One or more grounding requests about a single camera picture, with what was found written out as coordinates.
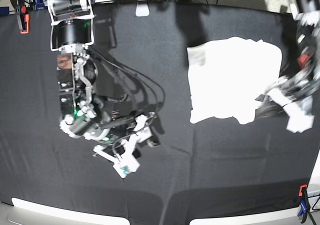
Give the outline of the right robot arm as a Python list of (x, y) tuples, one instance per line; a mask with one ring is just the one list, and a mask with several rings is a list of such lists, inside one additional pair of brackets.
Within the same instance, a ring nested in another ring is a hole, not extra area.
[[(71, 138), (96, 141), (94, 153), (109, 161), (137, 159), (136, 145), (155, 148), (160, 142), (150, 128), (156, 112), (144, 113), (133, 90), (121, 78), (122, 68), (93, 50), (94, 0), (47, 0), (51, 18), (50, 48), (58, 51), (57, 83), (60, 129)], [(103, 67), (123, 96), (111, 98), (96, 91)]]

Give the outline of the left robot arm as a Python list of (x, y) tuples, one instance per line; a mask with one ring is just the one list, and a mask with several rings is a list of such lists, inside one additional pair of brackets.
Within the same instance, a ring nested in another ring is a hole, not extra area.
[(292, 77), (280, 77), (273, 87), (301, 107), (302, 101), (320, 88), (320, 0), (293, 0), (290, 9), (297, 21), (300, 71)]

